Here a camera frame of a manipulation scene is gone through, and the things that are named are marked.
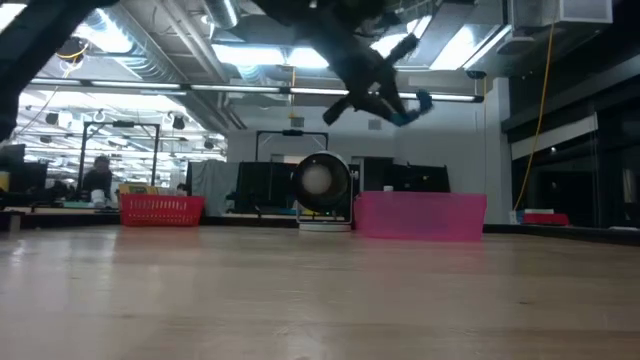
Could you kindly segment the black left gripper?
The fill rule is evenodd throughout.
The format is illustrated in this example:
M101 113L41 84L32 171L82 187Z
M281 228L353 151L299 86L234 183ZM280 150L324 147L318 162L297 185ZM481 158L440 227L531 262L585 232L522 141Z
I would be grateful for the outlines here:
M335 123L352 107L396 126L404 126L423 114L421 106L408 110L399 96L394 64L414 50L418 38L409 34L387 56L357 39L344 23L336 19L319 21L319 54L342 80L347 94L323 114L326 124Z

